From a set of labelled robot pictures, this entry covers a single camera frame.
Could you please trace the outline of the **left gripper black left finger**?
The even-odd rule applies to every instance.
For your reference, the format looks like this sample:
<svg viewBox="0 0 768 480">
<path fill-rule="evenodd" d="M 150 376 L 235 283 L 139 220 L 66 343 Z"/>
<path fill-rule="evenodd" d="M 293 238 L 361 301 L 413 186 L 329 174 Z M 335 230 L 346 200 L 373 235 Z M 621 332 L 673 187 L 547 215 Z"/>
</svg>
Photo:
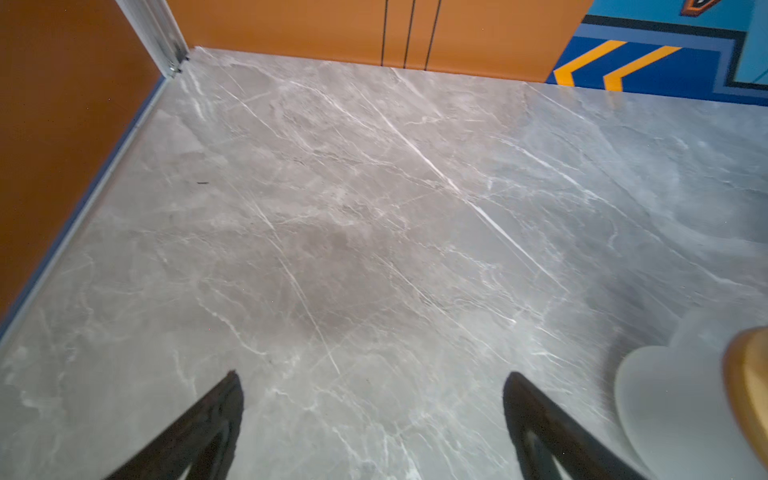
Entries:
<svg viewBox="0 0 768 480">
<path fill-rule="evenodd" d="M 233 463 L 244 393 L 232 370 L 110 479 L 224 479 Z"/>
</svg>

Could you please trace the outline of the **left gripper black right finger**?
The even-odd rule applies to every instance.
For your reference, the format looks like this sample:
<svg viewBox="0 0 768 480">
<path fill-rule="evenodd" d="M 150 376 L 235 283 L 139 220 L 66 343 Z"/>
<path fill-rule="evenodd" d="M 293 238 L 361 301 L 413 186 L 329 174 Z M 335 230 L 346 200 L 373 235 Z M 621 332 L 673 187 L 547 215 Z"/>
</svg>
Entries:
<svg viewBox="0 0 768 480">
<path fill-rule="evenodd" d="M 640 479 L 642 475 L 520 372 L 511 372 L 503 388 L 507 430 L 522 477 L 560 479 Z"/>
</svg>

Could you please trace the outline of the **wooden ring dripper stand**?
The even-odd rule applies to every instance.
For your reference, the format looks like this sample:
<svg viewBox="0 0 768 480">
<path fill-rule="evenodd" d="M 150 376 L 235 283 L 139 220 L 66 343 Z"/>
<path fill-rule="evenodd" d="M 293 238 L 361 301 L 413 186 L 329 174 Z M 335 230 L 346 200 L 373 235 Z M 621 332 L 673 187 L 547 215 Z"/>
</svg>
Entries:
<svg viewBox="0 0 768 480">
<path fill-rule="evenodd" d="M 767 327 L 738 333 L 723 356 L 730 409 L 748 445 L 767 468 Z"/>
</svg>

